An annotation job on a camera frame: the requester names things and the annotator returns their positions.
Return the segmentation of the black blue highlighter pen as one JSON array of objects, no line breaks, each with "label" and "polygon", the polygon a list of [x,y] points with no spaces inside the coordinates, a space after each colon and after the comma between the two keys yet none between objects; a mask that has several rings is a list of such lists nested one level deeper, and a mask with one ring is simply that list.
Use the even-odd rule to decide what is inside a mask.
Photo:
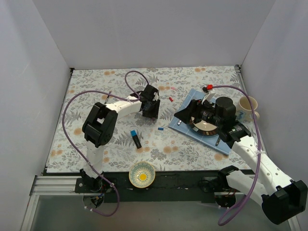
[{"label": "black blue highlighter pen", "polygon": [[137,149],[140,149],[142,147],[142,145],[140,143],[140,140],[139,140],[139,137],[137,135],[137,132],[135,130],[131,130],[130,133],[131,133],[131,136],[133,138],[133,141],[134,141]]}]

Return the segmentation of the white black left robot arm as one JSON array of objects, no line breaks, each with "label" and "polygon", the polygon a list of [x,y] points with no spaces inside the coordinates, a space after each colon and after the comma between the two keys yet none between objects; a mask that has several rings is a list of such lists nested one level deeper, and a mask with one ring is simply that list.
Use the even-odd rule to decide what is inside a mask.
[{"label": "white black left robot arm", "polygon": [[142,112],[143,117],[157,119],[159,90],[147,85],[143,91],[132,93],[115,103],[96,103],[86,118],[82,131],[86,140],[87,165],[80,170],[83,184],[93,193],[102,188],[103,153],[111,140],[117,120],[132,113]]}]

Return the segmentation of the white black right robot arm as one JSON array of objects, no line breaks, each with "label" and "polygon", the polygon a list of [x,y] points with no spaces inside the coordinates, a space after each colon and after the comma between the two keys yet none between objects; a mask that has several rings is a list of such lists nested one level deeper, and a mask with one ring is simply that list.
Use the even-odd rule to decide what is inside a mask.
[{"label": "white black right robot arm", "polygon": [[219,97],[214,103],[207,99],[191,100],[188,106],[174,114],[184,124],[204,121],[218,128],[220,139],[236,152],[254,171],[251,179],[231,168],[218,178],[223,191],[238,189],[260,204],[266,217],[274,224],[305,211],[308,187],[283,173],[270,158],[261,152],[250,131],[235,116],[236,108],[228,97]]}]

